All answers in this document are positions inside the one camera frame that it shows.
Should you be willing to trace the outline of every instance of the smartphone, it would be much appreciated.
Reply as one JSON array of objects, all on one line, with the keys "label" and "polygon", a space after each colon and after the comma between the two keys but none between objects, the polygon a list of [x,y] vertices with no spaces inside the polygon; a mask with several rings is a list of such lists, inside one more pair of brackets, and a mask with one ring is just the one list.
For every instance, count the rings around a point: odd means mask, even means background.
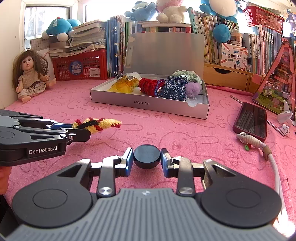
[{"label": "smartphone", "polygon": [[233,131],[237,134],[245,132],[264,142],[266,125],[266,110],[244,102],[233,125]]}]

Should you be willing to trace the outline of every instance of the red phone case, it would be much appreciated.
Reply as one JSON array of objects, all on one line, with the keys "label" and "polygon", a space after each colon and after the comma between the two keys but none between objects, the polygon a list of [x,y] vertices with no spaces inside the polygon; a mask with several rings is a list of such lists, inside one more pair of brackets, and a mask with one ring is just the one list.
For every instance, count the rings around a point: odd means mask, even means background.
[{"label": "red phone case", "polygon": [[241,115],[241,113],[242,113],[242,110],[243,110],[243,107],[244,107],[245,104],[247,104],[247,105],[252,105],[252,104],[247,103],[247,102],[244,102],[244,103],[242,104],[241,109],[239,110],[239,114],[238,114],[238,116],[237,116],[237,118],[236,118],[236,120],[235,120],[235,122],[234,122],[234,125],[233,125],[233,131],[234,131],[235,133],[237,133],[237,134],[240,134],[241,132],[245,132],[246,134],[251,135],[251,136],[257,138],[258,140],[260,140],[260,141],[262,141],[262,142],[265,142],[265,140],[266,140],[266,135],[267,135],[267,131],[266,131],[266,126],[267,126],[267,121],[266,121],[266,120],[267,120],[267,117],[266,117],[266,110],[265,110],[265,109],[256,106],[257,108],[264,110],[264,113],[265,113],[265,134],[264,134],[264,137],[258,136],[258,135],[254,134],[254,133],[248,132],[247,130],[243,130],[242,128],[236,126],[237,121],[238,121],[238,119],[239,119],[239,117],[240,117],[240,115]]}]

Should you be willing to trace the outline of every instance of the white logo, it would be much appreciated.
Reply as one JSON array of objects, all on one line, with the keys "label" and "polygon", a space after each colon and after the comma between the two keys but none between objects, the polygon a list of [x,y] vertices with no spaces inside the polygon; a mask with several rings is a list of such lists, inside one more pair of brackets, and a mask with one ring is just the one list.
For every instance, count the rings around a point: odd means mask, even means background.
[{"label": "white logo", "polygon": [[150,194],[150,192],[148,190],[142,192],[143,195],[148,196]]},{"label": "white logo", "polygon": [[38,154],[38,153],[43,153],[43,152],[49,152],[49,151],[54,151],[57,150],[57,146],[54,147],[49,147],[49,148],[39,148],[37,150],[29,150],[29,154]]}]

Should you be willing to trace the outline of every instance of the doll's face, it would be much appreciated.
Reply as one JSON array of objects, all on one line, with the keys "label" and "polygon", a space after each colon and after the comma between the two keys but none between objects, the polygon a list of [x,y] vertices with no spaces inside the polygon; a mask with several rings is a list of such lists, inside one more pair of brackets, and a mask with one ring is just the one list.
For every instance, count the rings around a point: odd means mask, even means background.
[{"label": "doll's face", "polygon": [[34,67],[34,61],[31,56],[28,56],[27,58],[23,59],[21,62],[21,68],[23,71],[30,70]]}]

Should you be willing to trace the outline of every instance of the open box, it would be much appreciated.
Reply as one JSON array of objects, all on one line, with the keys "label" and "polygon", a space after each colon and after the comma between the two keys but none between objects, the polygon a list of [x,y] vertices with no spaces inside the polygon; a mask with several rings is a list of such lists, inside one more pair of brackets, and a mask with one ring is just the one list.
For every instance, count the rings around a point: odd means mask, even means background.
[{"label": "open box", "polygon": [[[204,36],[201,34],[156,32],[131,34],[128,38],[124,74],[138,72],[142,78],[166,79],[174,71],[192,70],[202,79]],[[116,78],[90,90],[93,102],[206,119],[209,112],[207,88],[197,97],[194,107],[187,102],[147,96],[135,87],[131,94],[109,92]]]}]

